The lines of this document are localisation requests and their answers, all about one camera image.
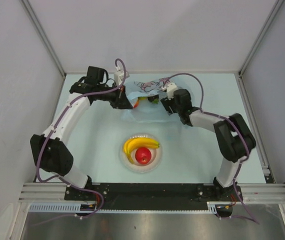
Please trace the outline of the orange red fake peach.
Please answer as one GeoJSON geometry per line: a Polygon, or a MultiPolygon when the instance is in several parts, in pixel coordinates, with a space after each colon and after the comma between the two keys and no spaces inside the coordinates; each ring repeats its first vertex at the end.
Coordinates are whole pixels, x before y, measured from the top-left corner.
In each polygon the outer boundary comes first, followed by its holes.
{"type": "Polygon", "coordinates": [[[146,97],[138,97],[136,103],[134,104],[133,108],[137,108],[139,106],[139,103],[146,100],[147,98],[146,97]]]}

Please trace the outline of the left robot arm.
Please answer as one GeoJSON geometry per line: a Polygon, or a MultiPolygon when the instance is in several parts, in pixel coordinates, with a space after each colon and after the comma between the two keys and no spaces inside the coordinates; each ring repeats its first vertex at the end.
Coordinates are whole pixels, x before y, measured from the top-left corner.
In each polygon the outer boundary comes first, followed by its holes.
{"type": "Polygon", "coordinates": [[[87,74],[71,86],[58,117],[42,134],[31,137],[30,146],[39,182],[44,182],[40,175],[40,170],[44,170],[76,188],[75,193],[82,200],[92,196],[92,180],[74,164],[74,157],[68,150],[67,143],[81,116],[94,101],[109,102],[114,109],[132,109],[125,87],[129,74],[125,67],[115,68],[114,83],[108,86],[104,82],[104,78],[109,76],[107,71],[89,66],[87,74]]]}

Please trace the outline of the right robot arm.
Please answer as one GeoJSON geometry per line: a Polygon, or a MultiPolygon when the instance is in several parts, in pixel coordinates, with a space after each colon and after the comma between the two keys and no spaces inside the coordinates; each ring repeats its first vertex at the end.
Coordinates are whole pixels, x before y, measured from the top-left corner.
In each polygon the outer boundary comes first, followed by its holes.
{"type": "Polygon", "coordinates": [[[178,114],[184,125],[215,133],[223,160],[213,180],[213,195],[219,201],[226,200],[231,195],[231,188],[236,188],[243,163],[256,148],[256,140],[243,116],[235,113],[226,117],[194,107],[189,91],[178,87],[164,87],[159,100],[168,114],[178,114]]]}

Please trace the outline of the light blue plastic bag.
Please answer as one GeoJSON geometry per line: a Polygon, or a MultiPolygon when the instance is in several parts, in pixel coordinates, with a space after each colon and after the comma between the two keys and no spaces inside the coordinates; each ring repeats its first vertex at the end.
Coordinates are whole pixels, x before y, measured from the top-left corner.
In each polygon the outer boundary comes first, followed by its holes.
{"type": "Polygon", "coordinates": [[[179,89],[191,91],[191,87],[179,78],[168,80],[163,77],[149,82],[133,81],[125,83],[125,94],[133,105],[133,109],[124,110],[121,119],[125,122],[136,123],[179,122],[180,117],[178,114],[169,114],[161,103],[161,100],[167,96],[162,88],[170,83],[175,83],[179,89]]]}

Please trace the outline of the red fake apple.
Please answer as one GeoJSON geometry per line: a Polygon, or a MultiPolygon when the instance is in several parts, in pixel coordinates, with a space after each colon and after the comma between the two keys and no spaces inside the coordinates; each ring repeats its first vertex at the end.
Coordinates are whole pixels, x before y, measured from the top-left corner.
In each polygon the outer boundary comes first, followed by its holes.
{"type": "Polygon", "coordinates": [[[146,165],[152,158],[152,153],[147,147],[140,147],[135,152],[135,159],[141,165],[146,165]]]}

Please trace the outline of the yellow fake fruit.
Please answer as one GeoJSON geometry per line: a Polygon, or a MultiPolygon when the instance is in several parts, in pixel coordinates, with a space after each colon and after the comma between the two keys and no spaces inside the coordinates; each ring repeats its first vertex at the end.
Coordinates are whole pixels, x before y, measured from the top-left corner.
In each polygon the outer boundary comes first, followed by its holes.
{"type": "Polygon", "coordinates": [[[123,152],[131,164],[134,164],[131,152],[140,147],[158,149],[160,147],[160,143],[149,137],[134,137],[128,139],[123,145],[123,152]]]}

